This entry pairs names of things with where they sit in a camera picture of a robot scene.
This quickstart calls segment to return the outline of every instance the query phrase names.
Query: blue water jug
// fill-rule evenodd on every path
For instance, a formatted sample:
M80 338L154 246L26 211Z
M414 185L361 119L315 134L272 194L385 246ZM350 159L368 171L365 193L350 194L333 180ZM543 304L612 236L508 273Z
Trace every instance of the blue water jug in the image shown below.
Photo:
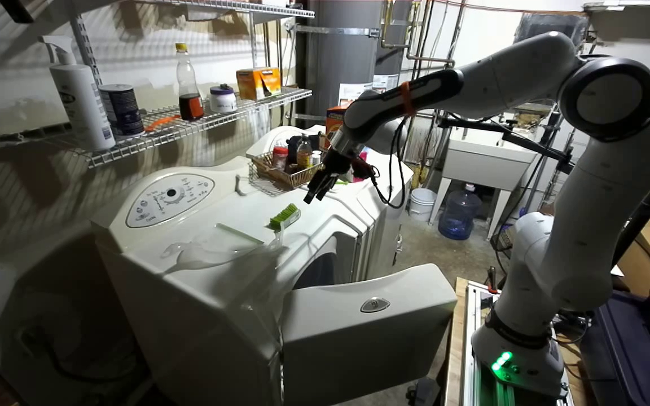
M444 211L439 215L438 231L449 239L468 239L474 231L474 218L478 212L480 198L474 185L464 185L464 189L451 194L444 201Z

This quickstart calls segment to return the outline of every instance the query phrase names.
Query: wire shelf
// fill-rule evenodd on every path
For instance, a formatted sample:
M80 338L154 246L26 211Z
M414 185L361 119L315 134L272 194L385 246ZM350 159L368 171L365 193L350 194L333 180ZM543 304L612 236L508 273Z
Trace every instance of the wire shelf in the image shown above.
M152 122L163 119L163 117L177 117L177 119L171 124L157 128L157 131L121 139L108 152L93 153L89 169L95 169L95 168L101 168L101 166L108 166L116 161L124 161L129 155L177 142L177 140L188 139L188 135L199 135L208 128L216 128L216 127L236 122L239 117L256 114L260 106L284 106L284 105L291 105L297 99L307 99L309 95L311 95L311 90L304 90L304 88L282 88L279 95L272 95L269 99L239 99L236 112L213 114L213 115L206 115L196 122L178 119L178 109L157 112L157 114L144 117L144 127L148 127Z
M260 15L260 17L275 17L275 19L314 19L311 9L291 9L291 7L267 7L253 6L248 0L139 0L147 6L188 6L215 12L239 12L239 15Z

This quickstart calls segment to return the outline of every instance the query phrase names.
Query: jar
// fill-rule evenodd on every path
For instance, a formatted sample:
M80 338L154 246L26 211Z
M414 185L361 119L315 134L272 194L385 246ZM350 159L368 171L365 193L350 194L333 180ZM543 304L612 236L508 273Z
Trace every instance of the jar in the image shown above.
M234 88L227 83L209 88L213 114L236 112Z
M286 153L288 153L286 144L275 144L272 146L272 162L275 162L278 169L284 169Z
M320 152L311 152L311 168L320 168L323 166L323 153Z
M309 142L297 144L297 168L311 168L311 144Z

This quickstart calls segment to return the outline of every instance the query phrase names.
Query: cable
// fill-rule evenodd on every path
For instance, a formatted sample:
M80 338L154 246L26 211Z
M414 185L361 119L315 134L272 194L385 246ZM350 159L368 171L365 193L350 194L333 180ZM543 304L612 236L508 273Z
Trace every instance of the cable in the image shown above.
M41 346L41 347L46 351L47 360L52 361L55 371L56 371L61 378L67 378L67 380L73 380L73 382L83 382L83 384L113 384L113 382L130 380L133 373L138 371L138 369L130 369L127 375L118 375L118 378L83 378L83 375L73 373L73 371L67 371L67 369L61 365L59 354L55 352L49 337L47 337L41 328L33 328L29 334L26 334L26 337L29 337L26 342Z
M377 185L377 171L374 171L374 168L372 166L368 166L370 168L370 183L372 183L372 188L374 188L374 193L377 193L377 196L389 206L389 209L393 209L393 211L401 211L403 206L406 206L406 174L403 174L403 169L401 169L401 128L403 128L403 124L409 122L409 115L398 124L398 128L394 128L394 135L393 135L393 140L390 140L390 159L389 159L389 196L383 196L381 194L381 189L380 189L380 185ZM393 155L400 161L398 162L398 169L400 169L400 203L394 206L393 203Z
M500 267L500 273L508 276L506 267L504 267L504 260L500 260L500 250L496 250L496 263Z
M572 369L572 363L564 363L564 369L569 371L569 375L574 375L576 380L583 380L583 375L576 375Z
M581 351L577 351L572 342L555 338L555 344L557 344L561 351L567 351L567 352L581 356Z
M504 236L506 222L512 218L512 212L520 209L520 203L524 201L526 193L531 189L531 183L534 180L537 171L541 169L541 166L546 166L546 155L539 155L539 161L534 162L529 180L524 183L524 188L520 189L517 198L504 211L496 231L491 233L490 246L500 252L500 246L496 246L495 242Z

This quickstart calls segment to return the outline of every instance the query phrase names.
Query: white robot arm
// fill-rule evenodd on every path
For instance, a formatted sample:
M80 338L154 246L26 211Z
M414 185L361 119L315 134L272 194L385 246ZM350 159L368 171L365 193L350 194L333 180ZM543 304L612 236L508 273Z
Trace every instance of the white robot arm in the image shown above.
M609 296L619 236L650 194L650 71L636 62L583 62L561 34L543 34L462 71L443 71L383 95L363 95L342 119L309 183L323 198L385 119L436 106L490 117L524 102L557 102L567 122L592 135L555 198L555 215L526 215L515 227L512 269L474 356L517 388L559 398L561 363L549 342L555 311L586 311Z

